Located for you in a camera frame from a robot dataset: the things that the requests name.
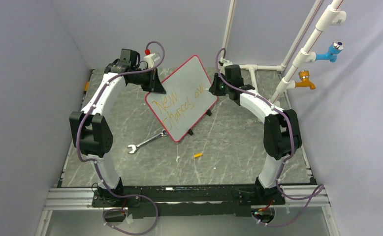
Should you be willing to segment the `pink framed whiteboard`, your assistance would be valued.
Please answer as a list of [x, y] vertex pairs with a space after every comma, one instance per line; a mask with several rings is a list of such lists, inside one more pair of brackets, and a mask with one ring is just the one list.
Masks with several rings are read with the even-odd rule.
[[166, 94], [148, 93], [145, 102], [170, 138], [182, 140], [215, 105], [218, 97], [197, 55], [193, 55], [161, 83]]

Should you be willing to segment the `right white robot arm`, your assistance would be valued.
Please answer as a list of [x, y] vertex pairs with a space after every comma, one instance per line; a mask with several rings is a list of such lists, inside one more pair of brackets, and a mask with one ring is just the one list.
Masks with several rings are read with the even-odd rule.
[[267, 156], [257, 178], [261, 186], [254, 190], [254, 198], [266, 204], [273, 198], [271, 188], [277, 187], [286, 161], [302, 145], [298, 117], [293, 109], [284, 110], [270, 103], [252, 85], [244, 84], [240, 66], [226, 62], [221, 65], [209, 92], [228, 96], [260, 119], [264, 126], [263, 146]]

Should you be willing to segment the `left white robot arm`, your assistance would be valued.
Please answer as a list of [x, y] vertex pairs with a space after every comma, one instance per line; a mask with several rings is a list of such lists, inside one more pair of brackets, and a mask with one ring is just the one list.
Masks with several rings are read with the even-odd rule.
[[108, 156], [113, 146], [113, 134], [106, 116], [128, 84], [139, 85], [146, 92], [166, 93], [157, 70], [163, 58], [149, 49], [145, 50], [143, 58], [137, 51], [122, 49], [120, 57], [105, 67], [99, 88], [90, 101], [69, 117], [77, 156], [81, 162], [92, 163], [100, 188], [108, 188], [104, 198], [113, 207], [123, 202], [124, 192], [121, 177]]

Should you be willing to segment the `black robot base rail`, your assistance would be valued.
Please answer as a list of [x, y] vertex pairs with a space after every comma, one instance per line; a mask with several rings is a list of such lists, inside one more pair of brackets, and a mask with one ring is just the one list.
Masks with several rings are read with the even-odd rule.
[[123, 208], [135, 219], [158, 216], [250, 216], [286, 203], [276, 189], [256, 184], [124, 186], [114, 197], [104, 188], [93, 191], [92, 207]]

